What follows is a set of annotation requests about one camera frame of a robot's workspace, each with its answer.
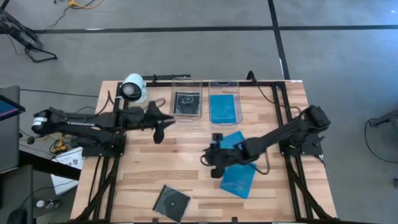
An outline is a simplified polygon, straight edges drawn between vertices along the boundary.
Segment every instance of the gray floor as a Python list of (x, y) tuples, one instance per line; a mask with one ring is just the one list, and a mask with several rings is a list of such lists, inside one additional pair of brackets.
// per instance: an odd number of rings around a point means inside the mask
[[(11, 0), (6, 10), (30, 28), (43, 29), (66, 6), (65, 1), (35, 2)], [(398, 24), (394, 0), (274, 2), (281, 26)], [(53, 29), (271, 24), (265, 0), (105, 0), (93, 10), (67, 11)], [(398, 107), (398, 30), (281, 33), (291, 79), (304, 81), (309, 102), (321, 105), (332, 121), (322, 145), (338, 216), (396, 223), (398, 190), (392, 178), (398, 177), (398, 165), (379, 161), (366, 149), (363, 129), (367, 119)], [(26, 56), (16, 56), (7, 37), (0, 35), (0, 86), (95, 95), (103, 80), (121, 80), (132, 72), (242, 78), (253, 70), (259, 79), (283, 78), (273, 31), (44, 34), (40, 38), (60, 60), (34, 64)], [(23, 92), (21, 97), (27, 108), (21, 115), (25, 131), (30, 129), (32, 114), (46, 107), (75, 111), (96, 104), (92, 98), (43, 93)], [(369, 129), (368, 139), (381, 157), (398, 161), (398, 142), (390, 126)], [(49, 142), (34, 146), (47, 150)], [(48, 182), (45, 178), (38, 181)], [(63, 197), (69, 205), (39, 223), (68, 220), (73, 193)]]

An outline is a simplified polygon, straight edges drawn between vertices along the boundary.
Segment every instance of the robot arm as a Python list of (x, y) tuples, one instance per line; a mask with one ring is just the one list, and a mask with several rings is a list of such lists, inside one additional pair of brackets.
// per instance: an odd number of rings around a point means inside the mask
[(96, 115), (66, 113), (49, 108), (34, 115), (32, 130), (39, 135), (59, 132), (114, 144), (121, 131), (151, 128), (155, 129), (154, 141), (158, 144), (163, 141), (164, 129), (174, 123), (172, 118), (161, 113), (153, 101), (149, 102), (146, 111), (141, 107), (131, 107)]
[(222, 134), (213, 134), (213, 142), (201, 161), (206, 166), (215, 166), (211, 170), (212, 178), (220, 178), (228, 166), (248, 164), (265, 153), (267, 148), (283, 139), (290, 139), (292, 147), (299, 147), (309, 134), (318, 134), (329, 127), (330, 121), (320, 107), (310, 106), (296, 118), (259, 138), (249, 138), (234, 146), (234, 149), (220, 148)]

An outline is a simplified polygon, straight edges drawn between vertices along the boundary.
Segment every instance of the clear plastic bin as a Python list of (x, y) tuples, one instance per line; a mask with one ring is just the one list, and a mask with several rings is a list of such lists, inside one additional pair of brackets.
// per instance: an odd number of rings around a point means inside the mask
[(174, 78), (170, 114), (177, 124), (194, 126), (199, 123), (202, 108), (202, 81), (193, 78)]
[(209, 82), (209, 115), (216, 129), (235, 128), (243, 120), (239, 83), (233, 80)]

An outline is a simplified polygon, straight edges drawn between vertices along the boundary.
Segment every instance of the wooden table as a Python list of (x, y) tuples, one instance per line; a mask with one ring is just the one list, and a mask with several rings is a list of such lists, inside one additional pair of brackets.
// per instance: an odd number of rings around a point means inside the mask
[[(113, 96), (116, 94), (117, 83), (103, 82), (97, 111), (104, 106), (108, 90)], [(306, 108), (308, 103), (303, 83), (286, 81), (286, 86), (290, 105)], [(261, 89), (269, 99), (273, 99), (271, 87)], [(277, 144), (268, 148), (270, 173), (255, 174), (248, 199), (221, 190), (221, 180), (212, 179), (210, 167), (200, 163), (202, 150), (209, 146), (214, 132), (227, 135), (240, 130), (248, 138), (262, 136), (278, 128), (275, 106), (263, 98), (257, 87), (241, 87), (239, 91), (243, 121), (236, 129), (211, 129), (208, 89), (203, 87), (202, 117), (198, 126), (175, 124), (165, 130), (165, 139), (159, 145), (153, 143), (151, 130), (127, 132), (127, 145), (119, 165), (112, 222), (151, 222), (154, 217), (159, 217), (161, 222), (170, 222), (152, 211), (164, 184), (191, 196), (183, 222), (230, 222), (231, 217), (238, 217), (240, 222), (295, 220), (285, 160)], [(148, 92), (150, 99), (166, 98), (166, 104), (160, 110), (163, 113), (170, 112), (171, 87), (149, 87)], [(280, 102), (283, 102), (282, 94), (279, 96)], [(109, 104), (105, 111), (111, 110), (112, 105)], [(292, 114), (296, 116), (298, 112), (292, 109)], [(335, 217), (323, 164), (313, 156), (302, 156), (302, 160), (309, 191), (325, 211)], [(84, 163), (71, 218), (77, 217), (87, 206), (96, 161), (97, 158), (91, 157)], [(264, 155), (256, 164), (260, 169), (266, 168)], [(99, 173), (95, 186), (98, 186)], [(297, 191), (304, 217), (302, 195)], [(100, 218), (104, 217), (107, 198), (106, 192)]]

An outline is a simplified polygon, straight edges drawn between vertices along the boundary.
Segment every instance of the monitor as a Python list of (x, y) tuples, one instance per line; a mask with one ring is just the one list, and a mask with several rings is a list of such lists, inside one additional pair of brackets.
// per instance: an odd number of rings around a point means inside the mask
[(0, 121), (25, 112), (25, 108), (0, 95)]

